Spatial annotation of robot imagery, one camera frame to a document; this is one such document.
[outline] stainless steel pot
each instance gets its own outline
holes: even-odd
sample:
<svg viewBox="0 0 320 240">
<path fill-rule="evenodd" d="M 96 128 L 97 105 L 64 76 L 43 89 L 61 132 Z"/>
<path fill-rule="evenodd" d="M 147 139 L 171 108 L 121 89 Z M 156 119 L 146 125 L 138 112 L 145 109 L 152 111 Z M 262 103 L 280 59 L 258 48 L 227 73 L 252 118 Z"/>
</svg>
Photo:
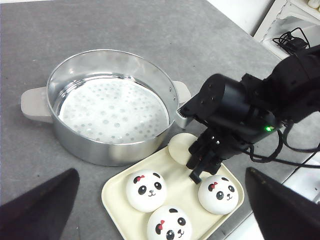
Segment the stainless steel pot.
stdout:
<svg viewBox="0 0 320 240">
<path fill-rule="evenodd" d="M 53 123 L 57 139 L 73 155 L 123 166 L 159 147 L 179 103 L 190 96 L 182 82 L 142 57 L 98 49 L 60 63 L 46 87 L 22 94 L 21 110 L 29 119 Z"/>
</svg>

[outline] pot rim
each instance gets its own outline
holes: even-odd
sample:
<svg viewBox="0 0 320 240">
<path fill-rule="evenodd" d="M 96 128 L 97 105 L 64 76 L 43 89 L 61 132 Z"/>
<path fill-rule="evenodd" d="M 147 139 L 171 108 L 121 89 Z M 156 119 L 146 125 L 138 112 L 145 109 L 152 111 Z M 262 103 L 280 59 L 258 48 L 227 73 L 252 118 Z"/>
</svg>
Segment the pot rim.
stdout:
<svg viewBox="0 0 320 240">
<path fill-rule="evenodd" d="M 115 146 L 132 146 L 132 145 L 136 145 L 136 144 L 142 144 L 142 143 L 146 143 L 146 142 L 149 142 L 151 140 L 154 140 L 156 139 L 158 136 L 162 135 L 164 132 L 166 132 L 175 122 L 175 119 L 173 119 L 173 121 L 167 126 L 166 129 L 164 129 L 162 132 L 158 133 L 156 136 L 153 136 L 151 138 L 148 138 L 146 140 L 143 140 L 143 141 L 137 141 L 137 142 L 129 142 L 129 143 L 107 143 L 107 142 L 103 142 L 103 141 L 98 141 L 98 140 L 94 140 L 94 139 L 91 139 L 91 138 L 88 138 L 86 136 L 83 136 L 81 134 L 79 134 L 78 132 L 72 130 L 68 125 L 66 125 L 63 121 L 61 121 L 61 119 L 59 118 L 59 116 L 55 113 L 55 111 L 53 110 L 51 104 L 50 104 L 50 101 L 49 101 L 49 95 L 48 95 L 48 88 L 49 88 L 49 83 L 50 83 L 50 80 L 52 78 L 52 76 L 54 75 L 54 73 L 58 70 L 58 68 L 63 65 L 65 62 L 69 61 L 70 59 L 78 56 L 78 55 L 82 55 L 82 54 L 86 54 L 86 53 L 91 53 L 91 52 L 99 52 L 99 51 L 103 51 L 103 52 L 118 52 L 118 53 L 123 53 L 123 54 L 128 54 L 128 55 L 131 55 L 131 56 L 135 56 L 135 57 L 138 57 L 144 61 L 146 61 L 147 63 L 153 65 L 155 68 L 159 69 L 160 72 L 162 72 L 169 80 L 169 82 L 172 84 L 175 92 L 176 92 L 176 102 L 177 102 L 177 109 L 179 107 L 179 95 L 178 95 L 178 92 L 177 92 L 177 89 L 175 88 L 175 85 L 173 83 L 173 81 L 171 80 L 171 78 L 158 66 L 156 66 L 155 64 L 153 64 L 152 62 L 146 60 L 145 58 L 139 56 L 139 55 L 136 55 L 136 54 L 133 54 L 133 53 L 130 53 L 130 52 L 127 52 L 127 51 L 121 51 L 121 50 L 114 50 L 114 49 L 92 49 L 92 50 L 87 50 L 87 51 L 84 51 L 84 52 L 80 52 L 80 53 L 77 53 L 77 54 L 74 54 L 68 58 L 66 58 L 65 60 L 63 60 L 62 62 L 60 62 L 54 69 L 53 71 L 51 72 L 48 80 L 47 80 L 47 83 L 46 83 L 46 101 L 47 101 L 47 104 L 48 104 L 48 107 L 51 111 L 51 114 L 54 116 L 55 119 L 57 119 L 57 121 L 63 125 L 65 128 L 67 128 L 68 130 L 72 131 L 75 135 L 78 135 L 79 137 L 81 138 L 84 138 L 84 139 L 87 139 L 89 141 L 92 141 L 92 142 L 95 142 L 95 143 L 99 143 L 99 144 L 105 144 L 105 145 L 108 145 L 108 146 L 111 146 L 111 145 L 115 145 Z"/>
</svg>

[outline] gray countertop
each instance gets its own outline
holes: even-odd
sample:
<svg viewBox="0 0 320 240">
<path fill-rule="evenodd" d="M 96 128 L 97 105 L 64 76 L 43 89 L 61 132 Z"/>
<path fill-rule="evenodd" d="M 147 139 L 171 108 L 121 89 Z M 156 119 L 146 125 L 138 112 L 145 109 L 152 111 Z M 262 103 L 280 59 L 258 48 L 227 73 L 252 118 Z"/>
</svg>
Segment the gray countertop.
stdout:
<svg viewBox="0 0 320 240">
<path fill-rule="evenodd" d="M 184 82 L 192 94 L 214 73 L 240 80 L 245 73 L 268 76 L 279 60 L 205 0 L 61 0 L 1 4 L 1 203 L 4 204 L 57 174 L 75 168 L 80 186 L 62 240 L 121 239 L 101 203 L 103 184 L 126 167 L 102 167 L 69 154 L 52 126 L 26 119 L 21 94 L 46 85 L 54 67 L 91 49 L 131 52 Z M 294 128 L 292 144 L 314 145 L 320 133 L 317 115 Z M 205 128 L 193 122 L 186 132 Z M 174 127 L 170 137 L 181 132 Z M 270 136 L 257 144 L 268 154 L 277 144 Z M 302 162 L 305 154 L 284 149 L 280 157 Z M 294 170 L 252 163 L 245 155 L 225 161 L 245 187 L 245 170 L 254 166 L 283 182 Z M 251 212 L 248 198 L 209 238 L 223 239 Z"/>
</svg>

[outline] plastic tray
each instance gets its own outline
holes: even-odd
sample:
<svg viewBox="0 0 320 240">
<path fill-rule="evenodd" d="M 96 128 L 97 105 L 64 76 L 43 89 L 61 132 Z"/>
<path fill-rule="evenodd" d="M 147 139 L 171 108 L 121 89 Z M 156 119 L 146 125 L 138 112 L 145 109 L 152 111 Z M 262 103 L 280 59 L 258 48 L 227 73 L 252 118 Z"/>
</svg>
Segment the plastic tray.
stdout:
<svg viewBox="0 0 320 240">
<path fill-rule="evenodd" d="M 198 188 L 190 180 L 191 172 L 185 165 L 177 163 L 165 147 L 135 165 L 110 178 L 103 186 L 102 203 L 125 240 L 147 240 L 147 224 L 152 212 L 144 213 L 134 209 L 126 196 L 127 177 L 142 169 L 160 173 L 167 185 L 168 195 L 164 205 L 177 206 L 185 211 L 192 224 L 192 240 L 207 239 L 243 203 L 244 189 L 235 176 L 221 164 L 218 175 L 228 177 L 239 193 L 236 208 L 226 215 L 215 215 L 206 211 L 198 199 Z M 209 177 L 203 172 L 201 178 Z"/>
</svg>

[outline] red bow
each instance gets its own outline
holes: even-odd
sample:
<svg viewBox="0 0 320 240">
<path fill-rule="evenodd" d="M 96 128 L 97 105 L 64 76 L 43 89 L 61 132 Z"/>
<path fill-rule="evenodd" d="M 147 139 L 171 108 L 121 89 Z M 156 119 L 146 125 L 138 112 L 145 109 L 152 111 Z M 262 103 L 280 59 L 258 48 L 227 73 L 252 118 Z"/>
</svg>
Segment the red bow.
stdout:
<svg viewBox="0 0 320 240">
<path fill-rule="evenodd" d="M 215 189 L 215 185 L 217 185 L 218 183 L 215 181 L 213 184 L 211 184 L 210 185 L 210 187 L 212 188 L 212 189 Z"/>
<path fill-rule="evenodd" d="M 138 177 L 136 178 L 136 180 L 139 182 L 140 179 L 142 179 L 142 178 L 144 178 L 144 177 L 145 177 L 144 175 L 138 176 Z"/>
<path fill-rule="evenodd" d="M 164 223 L 165 223 L 165 221 L 161 220 L 160 225 L 158 226 L 158 229 L 162 230 L 163 229 L 162 224 L 164 224 Z"/>
</svg>

